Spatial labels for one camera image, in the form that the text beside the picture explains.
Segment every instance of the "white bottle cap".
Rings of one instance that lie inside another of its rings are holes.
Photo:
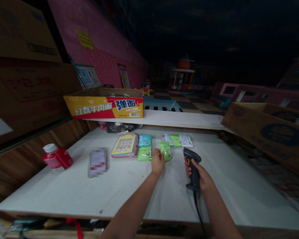
[[[46,146],[43,147],[43,150],[46,153],[51,153],[53,151],[56,151],[58,147],[55,144],[47,144]]]

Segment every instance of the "hand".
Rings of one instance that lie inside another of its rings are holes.
[[[160,149],[158,148],[154,149],[151,163],[152,163],[152,172],[160,176],[165,166],[164,153],[161,154]]]
[[[185,165],[187,166],[188,160],[187,158],[184,158],[185,160]],[[194,165],[194,167],[196,167],[198,169],[199,172],[199,185],[200,185],[200,189],[202,191],[205,191],[206,189],[208,189],[209,187],[214,186],[214,181],[212,180],[212,178],[210,177],[210,175],[207,173],[207,171],[200,166],[198,163],[196,163],[196,161],[194,159],[191,159],[192,164]],[[187,171],[187,177],[192,175],[192,169],[190,167],[186,167],[186,171]]]

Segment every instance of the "dark ceiling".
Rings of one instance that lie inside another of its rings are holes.
[[[189,53],[204,62],[299,56],[299,0],[131,0],[150,61]]]

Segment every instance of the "barcode scanner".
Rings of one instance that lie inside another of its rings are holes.
[[[195,192],[199,192],[200,191],[199,172],[198,169],[193,165],[191,159],[194,159],[195,162],[197,163],[200,163],[202,159],[197,153],[191,151],[188,148],[184,148],[183,152],[184,152],[184,157],[187,158],[188,160],[187,166],[192,169],[191,171],[192,175],[190,176],[190,183],[186,184],[186,187]]]
[[[205,228],[204,228],[203,220],[200,216],[200,213],[199,213],[199,210],[198,210],[198,205],[197,205],[197,192],[200,191],[200,185],[199,185],[200,176],[199,176],[198,169],[193,165],[193,163],[191,161],[192,159],[194,159],[196,163],[200,163],[202,161],[202,159],[197,153],[191,151],[188,148],[184,148],[183,152],[184,152],[184,157],[188,160],[187,166],[192,169],[192,171],[191,171],[192,174],[189,177],[190,178],[190,183],[186,184],[186,187],[190,190],[193,190],[196,211],[197,211],[197,214],[198,214],[198,217],[199,217],[200,224],[203,227],[204,236],[205,236],[205,238],[207,238],[207,234],[206,234],[206,231],[205,231]]]

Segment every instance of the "green snack packet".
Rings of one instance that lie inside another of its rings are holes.
[[[139,147],[139,151],[137,153],[137,160],[147,161],[151,157],[152,157],[152,146]]]
[[[173,142],[173,146],[174,147],[180,147],[180,146],[182,146],[182,142],[179,139],[179,134],[170,134],[169,136],[170,136],[170,138],[171,138],[171,140]]]
[[[164,153],[164,160],[170,161],[172,160],[172,154],[170,153],[169,142],[163,141],[159,143],[160,153]]]

